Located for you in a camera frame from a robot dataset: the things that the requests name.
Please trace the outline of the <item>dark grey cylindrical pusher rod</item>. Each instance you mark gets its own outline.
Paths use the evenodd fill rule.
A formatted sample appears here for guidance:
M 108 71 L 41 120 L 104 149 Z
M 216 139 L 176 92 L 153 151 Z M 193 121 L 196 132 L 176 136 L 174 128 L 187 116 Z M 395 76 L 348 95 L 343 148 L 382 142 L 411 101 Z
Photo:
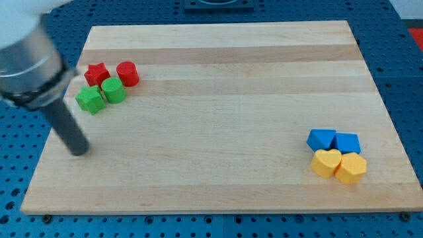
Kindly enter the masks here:
M 40 111 L 72 155 L 88 152 L 90 143 L 62 99 L 40 107 Z

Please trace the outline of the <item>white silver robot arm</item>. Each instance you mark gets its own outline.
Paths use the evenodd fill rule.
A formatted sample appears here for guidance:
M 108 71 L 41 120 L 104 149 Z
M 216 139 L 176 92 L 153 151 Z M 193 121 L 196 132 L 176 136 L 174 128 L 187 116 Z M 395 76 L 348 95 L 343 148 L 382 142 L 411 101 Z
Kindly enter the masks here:
M 63 101 L 78 71 L 69 67 L 45 30 L 46 15 L 68 0 L 1 1 L 1 98 L 39 110 L 72 155 L 90 144 Z

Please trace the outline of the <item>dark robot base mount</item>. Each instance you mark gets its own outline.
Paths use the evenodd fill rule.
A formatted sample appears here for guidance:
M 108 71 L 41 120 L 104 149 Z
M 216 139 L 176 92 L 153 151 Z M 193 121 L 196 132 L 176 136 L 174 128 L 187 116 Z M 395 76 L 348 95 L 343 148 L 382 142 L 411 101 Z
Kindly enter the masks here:
M 253 10 L 255 0 L 183 0 L 184 11 Z

